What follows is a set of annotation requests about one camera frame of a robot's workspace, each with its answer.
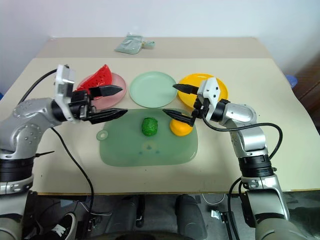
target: table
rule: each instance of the table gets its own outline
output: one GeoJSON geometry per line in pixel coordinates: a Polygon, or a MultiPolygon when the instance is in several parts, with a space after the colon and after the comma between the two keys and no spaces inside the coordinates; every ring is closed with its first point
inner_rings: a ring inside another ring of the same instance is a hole
{"type": "MultiPolygon", "coordinates": [[[[272,159],[284,191],[320,189],[320,136],[307,111],[294,96],[288,81],[266,49],[254,38],[150,38],[153,50],[138,55],[113,52],[122,38],[57,38],[50,40],[25,68],[0,101],[0,120],[6,118],[30,85],[58,64],[76,71],[76,85],[103,64],[121,75],[127,85],[137,75],[160,71],[176,82],[192,73],[209,73],[227,86],[229,100],[248,104],[258,122],[271,122],[283,130],[283,143],[272,159]],[[186,51],[184,47],[192,46],[186,51]]],[[[30,98],[54,96],[54,77],[40,83],[30,98]]],[[[139,109],[127,92],[117,108],[139,109]]],[[[191,111],[176,98],[166,108],[191,111]]],[[[56,129],[90,177],[97,194],[227,192],[241,175],[227,132],[209,130],[196,121],[198,153],[188,163],[168,166],[113,167],[99,156],[96,133],[103,123],[65,122],[56,129]]],[[[278,140],[277,130],[263,127],[269,152],[278,140]]],[[[90,188],[68,157],[57,136],[47,130],[38,152],[54,153],[34,161],[32,190],[43,195],[88,194],[90,188]]]]}

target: toy watermelon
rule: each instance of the toy watermelon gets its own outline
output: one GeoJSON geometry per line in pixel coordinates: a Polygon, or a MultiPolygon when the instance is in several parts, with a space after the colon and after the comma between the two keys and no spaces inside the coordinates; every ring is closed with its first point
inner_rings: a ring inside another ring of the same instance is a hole
{"type": "Polygon", "coordinates": [[[112,74],[108,65],[103,65],[95,74],[90,76],[86,81],[84,81],[76,91],[86,90],[89,94],[89,88],[95,88],[98,86],[105,86],[112,84],[112,74]]]}

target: green plate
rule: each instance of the green plate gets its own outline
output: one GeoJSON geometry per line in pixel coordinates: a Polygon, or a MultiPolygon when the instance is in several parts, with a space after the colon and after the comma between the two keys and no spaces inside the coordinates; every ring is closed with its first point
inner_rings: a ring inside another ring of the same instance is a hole
{"type": "Polygon", "coordinates": [[[159,108],[131,109],[122,117],[106,122],[97,133],[101,160],[115,167],[160,166],[184,164],[197,154],[196,126],[187,136],[176,136],[170,130],[172,119],[159,108]],[[142,133],[144,118],[158,121],[157,134],[142,133]]]}
{"type": "Polygon", "coordinates": [[[160,108],[172,102],[177,90],[176,81],[160,71],[149,71],[137,76],[130,85],[132,100],[145,108],[160,108]]]}

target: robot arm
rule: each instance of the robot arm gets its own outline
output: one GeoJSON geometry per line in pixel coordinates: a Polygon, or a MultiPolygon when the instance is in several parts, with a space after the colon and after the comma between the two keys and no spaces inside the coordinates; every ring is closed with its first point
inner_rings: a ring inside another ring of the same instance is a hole
{"type": "Polygon", "coordinates": [[[111,108],[96,112],[93,97],[110,96],[121,91],[108,85],[73,92],[74,72],[59,65],[55,78],[55,98],[30,99],[19,103],[0,123],[0,239],[20,240],[22,218],[32,168],[43,133],[62,122],[90,121],[92,124],[117,119],[128,110],[111,108]]]}
{"type": "Polygon", "coordinates": [[[176,84],[173,87],[187,94],[196,94],[191,117],[178,111],[164,109],[170,117],[193,126],[196,118],[206,125],[210,120],[227,129],[211,127],[230,132],[232,146],[239,161],[241,181],[246,192],[242,194],[242,209],[245,222],[256,228],[257,240],[306,239],[289,222],[289,211],[283,197],[276,170],[271,166],[266,137],[258,126],[257,114],[246,104],[234,104],[222,99],[218,101],[220,88],[215,77],[194,87],[176,84]]]}

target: yellow plate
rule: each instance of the yellow plate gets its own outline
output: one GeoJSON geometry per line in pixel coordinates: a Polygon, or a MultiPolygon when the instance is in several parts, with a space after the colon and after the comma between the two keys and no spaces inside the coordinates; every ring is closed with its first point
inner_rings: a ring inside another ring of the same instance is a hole
{"type": "MultiPolygon", "coordinates": [[[[179,84],[189,84],[195,87],[200,87],[201,82],[203,80],[207,80],[209,78],[212,78],[214,76],[207,74],[207,73],[194,73],[191,75],[186,76],[184,79],[182,79],[179,84]]],[[[219,88],[220,88],[220,96],[219,101],[221,99],[228,99],[228,89],[226,85],[219,79],[216,78],[219,88]]],[[[178,91],[178,96],[181,99],[181,101],[186,104],[190,108],[194,108],[194,103],[196,101],[197,96],[194,94],[186,94],[184,92],[178,91]]]]}

